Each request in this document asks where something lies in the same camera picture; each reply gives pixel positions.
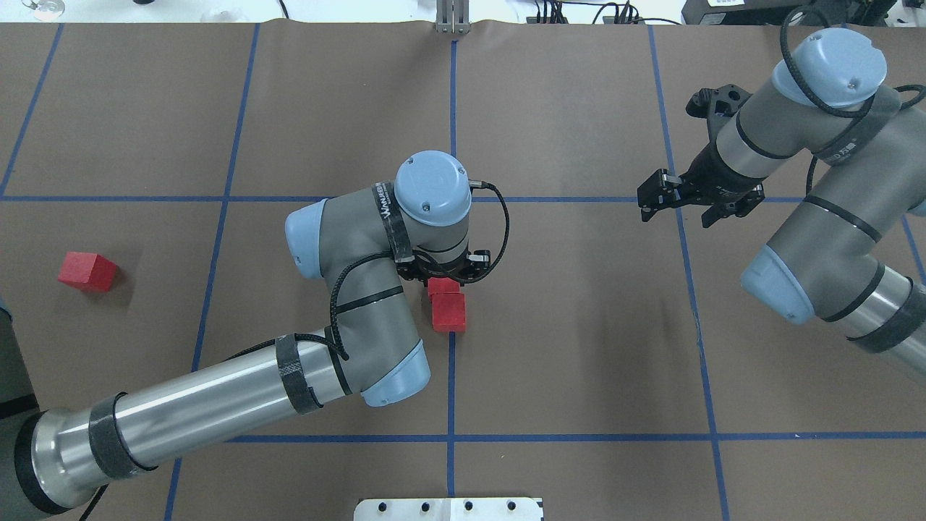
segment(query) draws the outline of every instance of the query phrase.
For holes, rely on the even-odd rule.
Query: stacked red block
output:
[[[431,324],[440,333],[466,331],[466,296],[460,293],[460,284],[443,277],[428,279],[428,298],[431,299]]]
[[[58,281],[81,291],[106,293],[119,267],[96,253],[69,251],[61,264]]]

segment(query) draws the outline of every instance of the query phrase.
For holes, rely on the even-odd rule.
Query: white bracket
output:
[[[354,521],[544,521],[540,498],[364,500]]]
[[[469,32],[469,0],[437,0],[434,29],[457,34]]]

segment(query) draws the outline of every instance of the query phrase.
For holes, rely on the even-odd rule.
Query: robotic arm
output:
[[[786,30],[786,59],[754,95],[727,85],[693,96],[687,111],[707,118],[710,143],[687,173],[657,171],[640,186],[643,220],[687,204],[710,206],[706,228],[744,217],[764,198],[762,181],[808,148],[831,169],[746,268],[743,287],[794,324],[834,323],[926,383],[926,288],[870,255],[904,213],[926,215],[926,114],[910,108],[922,88],[882,85],[884,57],[857,32],[814,32],[791,57]],[[902,104],[906,90],[920,95]]]
[[[39,412],[0,302],[3,518],[63,513],[111,481],[315,412],[353,392],[380,407],[422,390],[431,372],[396,266],[406,278],[420,280],[438,273],[475,282],[488,274],[504,246],[491,264],[487,251],[468,251],[470,190],[482,187],[494,189],[471,182],[451,156],[427,151],[409,158],[394,184],[292,213],[287,243],[299,271],[324,277],[331,290],[331,327],[276,338],[78,413]]]

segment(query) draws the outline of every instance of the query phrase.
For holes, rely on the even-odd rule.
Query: white label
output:
[[[727,13],[710,13],[701,18],[700,25],[720,25],[725,18]]]

